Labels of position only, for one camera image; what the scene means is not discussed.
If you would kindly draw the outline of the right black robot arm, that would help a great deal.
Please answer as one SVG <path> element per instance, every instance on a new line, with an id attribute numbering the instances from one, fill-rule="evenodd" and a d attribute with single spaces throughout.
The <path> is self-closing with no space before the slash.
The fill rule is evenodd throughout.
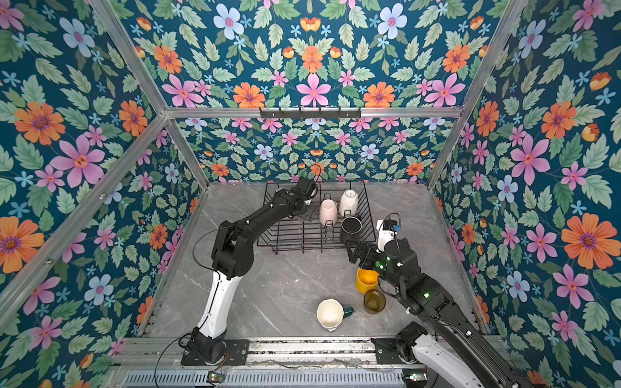
<path id="1" fill-rule="evenodd" d="M 405 361 L 427 365 L 454 387 L 545 387 L 521 374 L 470 323 L 451 294 L 424 273 L 407 239 L 384 248 L 373 242 L 347 242 L 349 262 L 378 272 L 395 288 L 394 299 L 422 324 L 411 323 L 398 336 Z"/>

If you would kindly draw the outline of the white ceramic mug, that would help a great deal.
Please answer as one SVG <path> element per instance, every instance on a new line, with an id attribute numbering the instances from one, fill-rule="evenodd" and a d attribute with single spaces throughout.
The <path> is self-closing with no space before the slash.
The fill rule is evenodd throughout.
<path id="1" fill-rule="evenodd" d="M 352 189 L 345 190 L 339 203 L 339 214 L 343 217 L 354 216 L 357 213 L 359 195 Z"/>

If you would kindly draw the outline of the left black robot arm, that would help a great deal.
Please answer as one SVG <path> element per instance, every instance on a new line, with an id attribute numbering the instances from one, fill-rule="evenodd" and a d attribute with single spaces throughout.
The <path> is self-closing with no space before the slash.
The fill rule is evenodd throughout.
<path id="1" fill-rule="evenodd" d="M 218 365 L 226 357 L 227 319 L 239 283 L 254 264 L 254 244 L 269 228 L 285 218 L 308 212 L 318 186 L 301 178 L 291 189 L 276 191 L 272 199 L 239 221 L 224 221 L 217 229 L 213 250 L 210 295 L 199 323 L 184 347 L 181 364 Z"/>

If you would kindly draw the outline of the black mug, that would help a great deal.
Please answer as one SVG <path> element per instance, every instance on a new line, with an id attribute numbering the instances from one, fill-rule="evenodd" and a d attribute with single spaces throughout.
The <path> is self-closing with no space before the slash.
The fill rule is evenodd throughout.
<path id="1" fill-rule="evenodd" d="M 341 242 L 357 242 L 361 239 L 361 236 L 362 221 L 354 216 L 345 217 L 341 222 Z"/>

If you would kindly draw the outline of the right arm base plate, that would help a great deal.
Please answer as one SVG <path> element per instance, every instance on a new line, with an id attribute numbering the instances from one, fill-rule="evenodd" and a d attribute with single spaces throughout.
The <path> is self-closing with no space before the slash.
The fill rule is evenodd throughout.
<path id="1" fill-rule="evenodd" d="M 375 358 L 378 365 L 412 364 L 399 354 L 395 338 L 371 338 L 370 341 L 375 346 Z"/>

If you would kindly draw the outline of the dark green mug cream inside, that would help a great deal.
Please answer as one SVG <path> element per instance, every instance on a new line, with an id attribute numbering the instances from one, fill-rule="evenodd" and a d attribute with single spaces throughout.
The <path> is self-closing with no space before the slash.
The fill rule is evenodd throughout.
<path id="1" fill-rule="evenodd" d="M 323 300 L 317 307 L 316 318 L 319 324 L 327 331 L 333 332 L 341 325 L 344 319 L 354 314 L 354 308 L 344 307 L 336 299 Z"/>

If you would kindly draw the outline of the clear glass cup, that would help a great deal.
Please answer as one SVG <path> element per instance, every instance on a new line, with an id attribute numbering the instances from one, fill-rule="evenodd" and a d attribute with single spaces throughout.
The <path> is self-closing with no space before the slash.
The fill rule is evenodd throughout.
<path id="1" fill-rule="evenodd" d="M 313 222 L 318 218 L 318 208 L 315 205 L 309 205 L 306 211 L 300 215 L 304 221 Z"/>

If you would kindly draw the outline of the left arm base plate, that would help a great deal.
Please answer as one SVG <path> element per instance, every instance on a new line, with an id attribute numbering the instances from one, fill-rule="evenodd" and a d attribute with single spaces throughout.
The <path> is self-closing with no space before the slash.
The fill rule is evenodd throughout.
<path id="1" fill-rule="evenodd" d="M 183 366 L 245 365 L 249 346 L 247 339 L 207 341 L 206 344 L 191 339 L 185 346 L 180 363 Z"/>

